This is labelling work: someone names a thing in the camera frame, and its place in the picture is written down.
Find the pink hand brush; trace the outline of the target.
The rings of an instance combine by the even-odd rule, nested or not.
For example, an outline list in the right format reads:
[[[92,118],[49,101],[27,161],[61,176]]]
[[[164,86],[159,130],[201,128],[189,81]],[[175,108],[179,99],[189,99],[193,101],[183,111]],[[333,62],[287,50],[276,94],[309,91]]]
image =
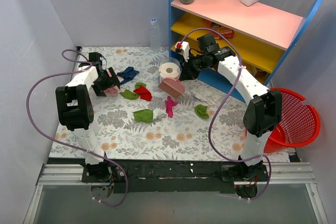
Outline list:
[[[185,92],[184,85],[178,79],[169,77],[164,78],[158,85],[158,88],[175,99],[179,99]]]

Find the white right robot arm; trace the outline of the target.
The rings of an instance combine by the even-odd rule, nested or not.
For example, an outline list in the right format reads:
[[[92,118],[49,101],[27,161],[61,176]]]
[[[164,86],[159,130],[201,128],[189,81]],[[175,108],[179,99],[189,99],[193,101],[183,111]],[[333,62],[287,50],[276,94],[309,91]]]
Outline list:
[[[182,77],[188,80],[198,76],[200,71],[215,68],[232,87],[223,99],[226,102],[231,93],[237,90],[247,105],[243,117],[246,128],[246,143],[239,159],[238,176],[242,180],[251,180],[257,174],[257,166],[265,159],[265,146],[268,138],[281,121],[282,95],[271,91],[261,84],[244,66],[238,49],[229,42],[221,48],[209,33],[198,38],[201,50],[199,56],[193,56],[189,43],[184,38],[175,44],[175,51],[183,54]]]

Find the magenta paper scrap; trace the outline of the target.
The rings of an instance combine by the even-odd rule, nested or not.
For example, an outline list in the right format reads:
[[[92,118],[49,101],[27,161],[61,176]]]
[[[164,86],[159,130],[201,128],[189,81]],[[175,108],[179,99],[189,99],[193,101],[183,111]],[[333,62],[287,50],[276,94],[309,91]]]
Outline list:
[[[173,117],[173,107],[178,105],[176,101],[173,101],[170,96],[167,97],[167,100],[165,101],[165,109],[168,117]]]

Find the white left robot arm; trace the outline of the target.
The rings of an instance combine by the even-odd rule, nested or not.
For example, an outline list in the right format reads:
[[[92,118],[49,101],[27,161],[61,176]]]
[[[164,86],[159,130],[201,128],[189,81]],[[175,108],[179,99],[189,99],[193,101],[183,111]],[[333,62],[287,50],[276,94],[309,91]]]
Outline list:
[[[100,182],[108,181],[112,170],[101,164],[104,151],[98,145],[100,127],[94,121],[89,90],[92,88],[96,96],[105,97],[105,91],[109,89],[118,94],[116,88],[121,85],[113,68],[103,69],[103,59],[104,56],[98,52],[89,53],[88,62],[79,65],[80,72],[67,85],[56,89],[59,121],[72,132],[80,147],[89,151],[85,154],[86,164],[97,165],[93,175]]]

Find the pink dustpan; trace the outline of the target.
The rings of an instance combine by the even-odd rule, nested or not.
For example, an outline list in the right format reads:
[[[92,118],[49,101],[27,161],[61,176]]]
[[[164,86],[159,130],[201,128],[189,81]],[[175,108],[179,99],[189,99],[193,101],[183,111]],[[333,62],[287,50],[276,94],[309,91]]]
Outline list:
[[[104,90],[106,95],[111,95],[116,97],[119,94],[119,89],[114,86],[111,87],[110,80],[109,80],[110,75],[108,74],[107,82],[106,82],[106,88]]]

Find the red paper scrap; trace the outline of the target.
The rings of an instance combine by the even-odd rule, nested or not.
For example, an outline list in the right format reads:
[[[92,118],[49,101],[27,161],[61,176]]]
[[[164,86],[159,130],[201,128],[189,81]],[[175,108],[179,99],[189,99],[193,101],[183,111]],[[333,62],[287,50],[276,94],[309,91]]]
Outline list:
[[[133,90],[135,94],[140,96],[140,99],[151,101],[152,100],[152,93],[144,86],[139,86],[135,90]]]

